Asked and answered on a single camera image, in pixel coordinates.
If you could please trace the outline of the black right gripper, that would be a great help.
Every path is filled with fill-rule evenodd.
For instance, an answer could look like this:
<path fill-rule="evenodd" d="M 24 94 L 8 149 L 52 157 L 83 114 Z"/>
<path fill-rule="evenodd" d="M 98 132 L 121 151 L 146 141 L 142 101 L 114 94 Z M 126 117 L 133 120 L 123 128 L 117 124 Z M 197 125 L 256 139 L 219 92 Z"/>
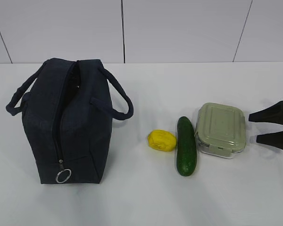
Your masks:
<path fill-rule="evenodd" d="M 278 102 L 277 104 L 262 111 L 251 113 L 249 115 L 249 121 L 268 122 L 283 125 L 283 102 Z M 283 150 L 283 131 L 258 135 L 256 142 Z"/>

